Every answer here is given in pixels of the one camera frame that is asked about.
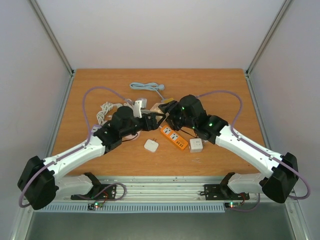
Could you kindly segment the tan cube adapter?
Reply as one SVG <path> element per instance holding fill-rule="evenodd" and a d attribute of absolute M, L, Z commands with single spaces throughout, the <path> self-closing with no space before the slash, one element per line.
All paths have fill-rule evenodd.
<path fill-rule="evenodd" d="M 158 114 L 163 114 L 162 110 L 159 108 L 161 105 L 161 102 L 155 103 L 151 108 L 150 111 Z"/>

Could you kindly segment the blue power strip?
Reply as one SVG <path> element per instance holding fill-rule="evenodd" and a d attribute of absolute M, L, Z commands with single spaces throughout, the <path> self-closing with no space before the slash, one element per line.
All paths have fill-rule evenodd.
<path fill-rule="evenodd" d="M 132 90 L 146 90 L 146 91 L 156 92 L 162 100 L 165 99 L 163 95 L 160 93 L 160 91 L 163 91 L 165 89 L 164 84 L 157 84 L 155 82 L 149 82 L 149 83 L 132 82 L 129 84 L 129 87 Z"/>

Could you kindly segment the yellow cube socket adapter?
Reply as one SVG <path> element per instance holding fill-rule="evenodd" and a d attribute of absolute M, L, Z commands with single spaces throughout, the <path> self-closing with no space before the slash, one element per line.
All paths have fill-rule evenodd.
<path fill-rule="evenodd" d="M 165 99 L 163 99 L 161 102 L 162 103 L 169 103 L 169 102 L 171 102 L 171 101 L 173 101 L 174 99 L 173 98 L 165 98 Z"/>

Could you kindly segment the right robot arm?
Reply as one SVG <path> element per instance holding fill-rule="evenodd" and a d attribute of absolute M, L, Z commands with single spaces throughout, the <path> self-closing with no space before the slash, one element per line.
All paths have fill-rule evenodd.
<path fill-rule="evenodd" d="M 201 101 L 187 95 L 180 101 L 160 104 L 168 125 L 176 131 L 192 129 L 202 140 L 225 148 L 241 157 L 259 172 L 228 173 L 220 183 L 221 194 L 230 199 L 236 194 L 264 194 L 276 203 L 284 203 L 299 180 L 297 158 L 271 151 L 236 131 L 227 121 L 207 114 Z"/>

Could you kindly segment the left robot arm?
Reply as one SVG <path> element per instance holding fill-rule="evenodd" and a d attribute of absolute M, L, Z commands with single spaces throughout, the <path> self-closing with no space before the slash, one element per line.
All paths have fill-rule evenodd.
<path fill-rule="evenodd" d="M 130 107 L 122 106 L 103 126 L 89 130 L 84 142 L 51 157 L 30 158 L 17 183 L 21 190 L 19 206 L 25 207 L 23 199 L 34 210 L 42 209 L 55 198 L 85 195 L 89 199 L 96 199 L 101 193 L 101 187 L 93 182 L 93 178 L 87 175 L 66 175 L 82 164 L 114 150 L 122 144 L 124 137 L 139 131 L 157 130 L 165 118 L 165 114 L 157 112 L 135 117 Z"/>

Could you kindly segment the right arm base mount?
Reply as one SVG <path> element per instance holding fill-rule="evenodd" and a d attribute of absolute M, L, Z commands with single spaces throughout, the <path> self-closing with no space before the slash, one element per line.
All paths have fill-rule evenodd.
<path fill-rule="evenodd" d="M 234 193 L 228 186 L 221 186 L 220 184 L 205 184 L 203 186 L 203 191 L 200 191 L 199 195 L 205 196 L 207 201 L 240 201 L 250 199 L 250 195 L 248 193 Z"/>

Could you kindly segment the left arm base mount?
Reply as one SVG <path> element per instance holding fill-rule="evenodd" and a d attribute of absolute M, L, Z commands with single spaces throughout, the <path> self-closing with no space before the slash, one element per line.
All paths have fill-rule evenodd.
<path fill-rule="evenodd" d="M 116 184 L 102 184 L 97 192 L 93 192 L 92 190 L 85 194 L 79 195 L 75 194 L 70 197 L 71 200 L 115 200 L 117 193 L 117 185 Z"/>

